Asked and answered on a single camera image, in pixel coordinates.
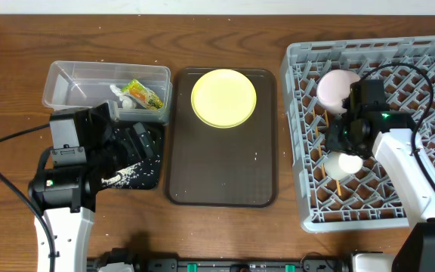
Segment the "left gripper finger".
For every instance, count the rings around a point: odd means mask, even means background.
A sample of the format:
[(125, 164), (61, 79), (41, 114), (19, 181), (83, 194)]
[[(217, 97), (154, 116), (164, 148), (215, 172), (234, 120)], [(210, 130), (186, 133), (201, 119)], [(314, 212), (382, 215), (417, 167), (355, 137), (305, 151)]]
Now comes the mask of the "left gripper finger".
[(155, 142), (151, 137), (150, 131), (144, 126), (142, 122), (138, 122), (134, 125), (134, 130), (140, 141), (140, 146), (142, 147), (145, 155), (143, 159), (151, 158), (156, 154)]
[(137, 132), (133, 128), (124, 128), (122, 130), (122, 145), (125, 147), (127, 154), (127, 163), (133, 165), (142, 160), (139, 148), (140, 140)]

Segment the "pile of rice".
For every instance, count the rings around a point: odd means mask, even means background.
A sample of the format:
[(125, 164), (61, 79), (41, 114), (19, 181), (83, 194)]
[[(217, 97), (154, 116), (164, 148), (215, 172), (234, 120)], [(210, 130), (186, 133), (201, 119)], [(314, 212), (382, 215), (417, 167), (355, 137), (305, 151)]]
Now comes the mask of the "pile of rice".
[(116, 172), (116, 176), (102, 180), (103, 189), (152, 190), (160, 179), (162, 154), (137, 162)]

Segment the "white bowl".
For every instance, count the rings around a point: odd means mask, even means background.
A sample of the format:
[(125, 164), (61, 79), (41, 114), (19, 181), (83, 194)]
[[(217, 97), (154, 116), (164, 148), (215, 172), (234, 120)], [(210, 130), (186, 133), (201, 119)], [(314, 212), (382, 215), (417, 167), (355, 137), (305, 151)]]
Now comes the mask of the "white bowl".
[(358, 82), (360, 77), (349, 70), (332, 70), (320, 80), (316, 97), (321, 106), (331, 114), (342, 114), (347, 110), (343, 102), (350, 95), (350, 85)]

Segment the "white tissue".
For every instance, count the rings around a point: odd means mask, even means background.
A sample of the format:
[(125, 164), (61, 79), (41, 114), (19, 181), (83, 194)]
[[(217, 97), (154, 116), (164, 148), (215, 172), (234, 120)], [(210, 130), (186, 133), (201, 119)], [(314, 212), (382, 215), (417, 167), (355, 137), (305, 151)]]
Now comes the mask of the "white tissue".
[(136, 104), (135, 100), (133, 98), (131, 98), (131, 95), (123, 92), (116, 85), (110, 85), (110, 90), (122, 102), (123, 109), (130, 110), (130, 109), (136, 108), (137, 104)]

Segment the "cream white cup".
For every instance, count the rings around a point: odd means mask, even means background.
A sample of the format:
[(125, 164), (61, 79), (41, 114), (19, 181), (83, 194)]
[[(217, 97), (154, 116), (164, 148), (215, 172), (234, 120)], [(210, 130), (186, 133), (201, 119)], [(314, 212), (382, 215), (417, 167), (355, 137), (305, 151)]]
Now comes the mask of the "cream white cup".
[(346, 153), (330, 152), (323, 163), (325, 173), (334, 180), (341, 180), (357, 173), (363, 166), (363, 159)]

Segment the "green orange snack wrapper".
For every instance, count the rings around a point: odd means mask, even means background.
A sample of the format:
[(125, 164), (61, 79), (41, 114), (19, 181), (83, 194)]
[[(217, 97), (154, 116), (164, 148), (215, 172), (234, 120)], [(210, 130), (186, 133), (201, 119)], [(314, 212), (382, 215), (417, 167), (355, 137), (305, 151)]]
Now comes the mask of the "green orange snack wrapper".
[(129, 94), (137, 99), (137, 102), (148, 110), (158, 110), (163, 107), (163, 102), (159, 96), (141, 84), (137, 79), (132, 79), (123, 89), (124, 94)]

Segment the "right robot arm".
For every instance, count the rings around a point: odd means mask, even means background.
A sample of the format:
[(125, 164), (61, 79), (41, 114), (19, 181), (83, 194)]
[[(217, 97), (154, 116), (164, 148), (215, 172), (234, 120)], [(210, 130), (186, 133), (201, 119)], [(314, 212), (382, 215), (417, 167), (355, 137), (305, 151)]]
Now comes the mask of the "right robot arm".
[(421, 145), (412, 115), (390, 108), (380, 80), (347, 90), (319, 88), (317, 97), (339, 114), (325, 135), (330, 151), (374, 158), (386, 171), (406, 211), (411, 233), (396, 255), (352, 255), (351, 271), (435, 271), (435, 168)]

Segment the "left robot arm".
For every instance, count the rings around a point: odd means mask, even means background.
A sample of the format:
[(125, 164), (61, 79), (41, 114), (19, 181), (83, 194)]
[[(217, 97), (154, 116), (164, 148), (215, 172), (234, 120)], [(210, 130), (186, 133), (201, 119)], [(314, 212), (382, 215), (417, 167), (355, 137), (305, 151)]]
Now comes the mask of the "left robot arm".
[(105, 189), (151, 190), (159, 183), (165, 129), (156, 122), (114, 121), (105, 105), (51, 114), (53, 145), (40, 156), (29, 198), (40, 271), (135, 271), (132, 258), (110, 253), (88, 264), (97, 194)]

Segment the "grey dishwasher rack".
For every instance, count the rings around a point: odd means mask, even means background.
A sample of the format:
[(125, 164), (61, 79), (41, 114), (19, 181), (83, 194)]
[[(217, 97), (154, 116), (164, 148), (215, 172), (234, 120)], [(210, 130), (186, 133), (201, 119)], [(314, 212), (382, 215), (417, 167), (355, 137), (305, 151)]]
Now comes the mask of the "grey dishwasher rack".
[(322, 178), (327, 127), (316, 89), (332, 70), (381, 79), (390, 107), (410, 112), (421, 123), (422, 142), (435, 165), (435, 36), (294, 43), (279, 69), (302, 229), (323, 233), (406, 227), (405, 209), (375, 160), (367, 159), (356, 174), (339, 181), (341, 196), (331, 178)]

